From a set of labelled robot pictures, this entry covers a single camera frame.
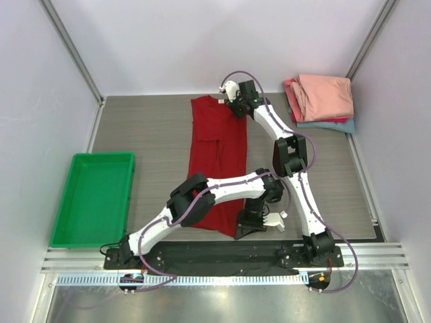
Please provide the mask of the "red t shirt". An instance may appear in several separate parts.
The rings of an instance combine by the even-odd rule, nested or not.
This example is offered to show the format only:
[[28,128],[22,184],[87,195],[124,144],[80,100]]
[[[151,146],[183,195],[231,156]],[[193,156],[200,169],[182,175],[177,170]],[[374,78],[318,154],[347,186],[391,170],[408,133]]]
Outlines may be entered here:
[[[211,96],[191,100],[193,116],[188,176],[198,172],[207,178],[233,178],[246,174],[247,121]],[[218,204],[194,228],[218,231],[234,237],[243,201]]]

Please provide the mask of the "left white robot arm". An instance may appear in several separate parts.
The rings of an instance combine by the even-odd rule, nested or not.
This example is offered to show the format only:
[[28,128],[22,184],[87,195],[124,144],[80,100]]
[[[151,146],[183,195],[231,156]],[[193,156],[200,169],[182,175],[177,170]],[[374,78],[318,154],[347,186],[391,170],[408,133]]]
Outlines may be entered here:
[[284,186],[276,175],[260,168],[236,178],[206,178],[197,173],[173,190],[159,215],[137,232],[119,242],[107,244],[104,269],[134,269],[143,256],[168,234],[181,227],[191,227],[204,220],[216,205],[231,201],[243,204],[234,223],[234,238],[265,231],[264,208],[283,197]]

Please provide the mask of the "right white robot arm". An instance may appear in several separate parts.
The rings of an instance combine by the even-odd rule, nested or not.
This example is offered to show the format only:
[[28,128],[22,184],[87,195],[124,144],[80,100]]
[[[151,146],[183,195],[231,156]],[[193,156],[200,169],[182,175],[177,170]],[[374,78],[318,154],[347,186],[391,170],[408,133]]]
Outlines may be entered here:
[[220,91],[227,95],[226,103],[235,115],[250,116],[274,140],[273,170],[287,184],[300,216],[305,261],[311,266],[326,263],[335,251],[335,242],[308,183],[306,137],[285,124],[266,97],[258,94],[253,80],[226,81]]

